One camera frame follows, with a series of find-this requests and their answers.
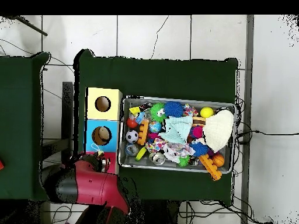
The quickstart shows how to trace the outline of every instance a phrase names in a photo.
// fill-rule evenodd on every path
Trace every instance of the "toy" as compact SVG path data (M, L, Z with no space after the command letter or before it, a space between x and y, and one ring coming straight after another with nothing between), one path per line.
M221 110L216 115L206 119L203 135L207 145L214 153L227 144L232 133L233 124L234 115L228 110Z
M189 104L185 104L183 106L183 116L188 115L196 117L197 115L199 115L199 112L194 107L190 107Z
M129 143L135 143L138 140L138 133L137 133L137 131L135 131L133 129L131 131L128 131L126 133L126 140Z
M152 114L151 114L151 109L146 109L144 111L144 118L148 119L148 121L151 121L152 119Z
M191 127L190 134L192 138L201 138L203 136L203 127Z
M149 155L149 159L155 165L162 165L165 162L165 156L159 152L154 152Z
M92 132L92 140L97 145L107 145L111 138L111 131L106 126L96 127Z
M206 119L205 118L193 117L192 120L193 120L193 124L192 124L193 127L204 126L206 124Z
M200 115L203 117L203 118L209 118L211 116L214 115L214 110L211 108L211 107L203 107L201 110L200 110Z
M146 102L146 103L143 103L139 109L140 111L145 111L147 109L150 109L152 107L152 103L149 103L149 102Z
M143 121L144 116L145 116L145 113L143 111L138 113L137 118L136 118L136 123L141 124L141 122Z
M169 101L164 105L165 115L179 118L183 115L183 106L177 101Z
M190 147L195 150L195 153L193 156L205 155L208 152L208 146L202 144L201 142L191 143Z
M185 158L188 155L194 155L195 151L188 144L182 145L179 143L168 142L163 147L164 155L168 160L180 163L179 158Z
M147 138L147 129L148 129L148 120L143 120L141 122L141 125L140 125L140 132L139 132L139 138L138 138L138 141L137 143L141 146L143 146L145 144L145 140Z
M127 143L124 151L128 156L135 157L135 156L137 156L137 153L139 152L139 148L136 143Z
M167 118L163 103L156 103L151 107L152 120L156 122L163 122Z
M224 157L221 154L216 154L212 158L213 164L215 164L217 167L221 167L224 164Z
M147 142L145 144L146 149L148 150L148 152L157 152L157 151L161 151L163 150L164 145L166 144L166 142L160 138L155 138L155 140L153 141L153 143Z
M180 159L179 166L180 167L185 167L189 164L190 156L187 155L186 157L180 157L179 159Z
M201 164L201 162L199 161L198 157L191 156L191 158L189 160L189 165L190 166L196 167L196 166L198 166L200 164Z
M145 147L143 147L142 149L139 150L135 160L136 161L139 161L143 156L144 154L146 153L147 149Z
M150 139L161 138L158 133L149 133L147 136Z
M206 142L204 141L204 138L197 138L197 139L194 139L191 144L197 144L197 143L201 143L203 145L207 145Z
M202 155L199 157L200 162L207 169L207 171L212 176L213 180L219 180L222 176L222 173L217 170L217 166L213 165L213 161L208 158L208 154Z
M131 108L129 108L129 111L130 111L135 117L137 117L137 114L140 113L140 108L139 108L139 107L131 107Z
M132 118L128 118L127 119L127 125L130 128L135 128L138 124L136 123L136 121Z
M152 121L149 123L149 130L153 133L157 133L162 129L162 124L160 122Z
M186 144L192 126L192 117L185 116L175 118L169 116L169 118L165 120L165 123L166 132L159 133L159 136L168 142Z

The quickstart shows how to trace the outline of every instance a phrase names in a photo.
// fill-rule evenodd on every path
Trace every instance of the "green table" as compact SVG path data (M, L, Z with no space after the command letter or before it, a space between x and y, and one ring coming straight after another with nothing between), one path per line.
M83 150L85 89L119 89L123 95L234 103L238 61L144 60L94 57L81 50L74 60L79 83L78 149ZM120 178L133 178L144 200L222 200L231 204L232 174L212 181L208 173L120 167ZM133 183L124 185L135 192Z
M46 200L41 161L40 74L49 54L0 58L1 199Z

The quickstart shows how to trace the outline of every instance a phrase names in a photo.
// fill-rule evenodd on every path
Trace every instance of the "circular hole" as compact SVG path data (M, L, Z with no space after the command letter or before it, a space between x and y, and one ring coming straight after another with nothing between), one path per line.
M111 108L111 101L106 96L100 96L95 101L97 111L105 112Z
M96 127L92 132L92 140L97 145L107 145L111 138L111 130L106 126Z

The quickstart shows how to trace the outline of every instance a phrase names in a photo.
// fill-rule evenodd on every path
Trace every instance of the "orange ball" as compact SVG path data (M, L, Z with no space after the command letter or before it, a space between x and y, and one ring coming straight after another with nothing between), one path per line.
M216 154L213 156L213 163L217 166L217 167L221 167L224 164L224 157L221 154Z

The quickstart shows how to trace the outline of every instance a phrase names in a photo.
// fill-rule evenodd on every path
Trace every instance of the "blue spiky ball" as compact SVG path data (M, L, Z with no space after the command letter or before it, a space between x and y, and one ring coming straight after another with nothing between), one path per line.
M191 143L189 146L194 149L195 153L193 154L193 156L196 157L205 155L208 152L208 145L204 145L201 142Z
M183 106L177 101L169 101L164 105L165 115L179 118L183 115Z

